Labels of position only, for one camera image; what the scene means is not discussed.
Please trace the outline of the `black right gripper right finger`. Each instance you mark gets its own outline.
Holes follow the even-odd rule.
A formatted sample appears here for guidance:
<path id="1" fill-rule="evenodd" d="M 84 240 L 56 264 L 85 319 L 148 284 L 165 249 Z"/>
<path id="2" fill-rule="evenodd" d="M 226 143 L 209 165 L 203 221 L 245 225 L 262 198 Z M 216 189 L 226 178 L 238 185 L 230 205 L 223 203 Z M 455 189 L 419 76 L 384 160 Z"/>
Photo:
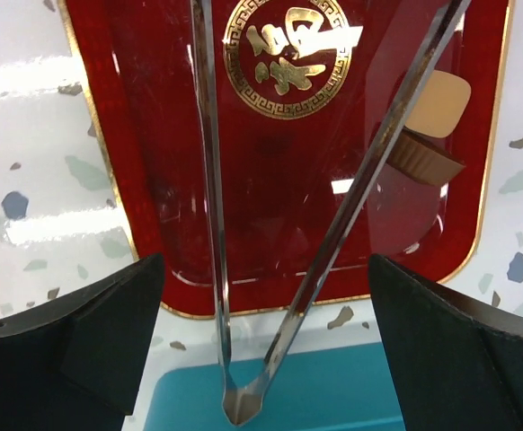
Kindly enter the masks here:
<path id="1" fill-rule="evenodd" d="M 408 430 L 523 430 L 523 317 L 373 254 L 368 284 Z"/>

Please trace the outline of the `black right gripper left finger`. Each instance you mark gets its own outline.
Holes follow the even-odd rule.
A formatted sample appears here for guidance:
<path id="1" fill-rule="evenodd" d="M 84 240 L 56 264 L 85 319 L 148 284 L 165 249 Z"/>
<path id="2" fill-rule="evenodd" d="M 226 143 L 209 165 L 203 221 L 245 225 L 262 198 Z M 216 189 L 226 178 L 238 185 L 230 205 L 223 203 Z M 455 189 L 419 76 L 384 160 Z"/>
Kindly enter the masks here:
<path id="1" fill-rule="evenodd" d="M 120 430 L 163 289 L 164 258 L 153 254 L 0 319 L 0 430 Z"/>

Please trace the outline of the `metal tongs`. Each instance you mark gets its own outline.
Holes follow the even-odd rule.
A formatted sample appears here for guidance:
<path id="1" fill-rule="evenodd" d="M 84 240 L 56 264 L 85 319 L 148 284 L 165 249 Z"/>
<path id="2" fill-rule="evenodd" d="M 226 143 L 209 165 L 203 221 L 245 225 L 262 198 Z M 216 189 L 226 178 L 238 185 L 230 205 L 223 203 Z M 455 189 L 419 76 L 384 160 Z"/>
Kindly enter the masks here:
<path id="1" fill-rule="evenodd" d="M 346 197 L 332 220 L 324 240 L 263 358 L 261 372 L 244 387 L 238 387 L 229 370 L 232 358 L 230 294 L 217 122 L 212 4 L 209 1 L 191 2 L 192 66 L 202 134 L 206 189 L 205 209 L 208 218 L 217 325 L 217 358 L 224 384 L 222 409 L 232 425 L 241 427 L 262 411 L 263 401 L 271 383 L 302 327 L 313 301 L 321 291 L 332 264 L 339 255 L 360 210 L 364 207 L 369 192 L 377 182 L 377 177 L 394 149 L 397 138 L 415 103 L 420 98 L 430 74 L 469 5 L 467 1 L 451 1 L 437 10 L 428 32 L 357 169 Z"/>

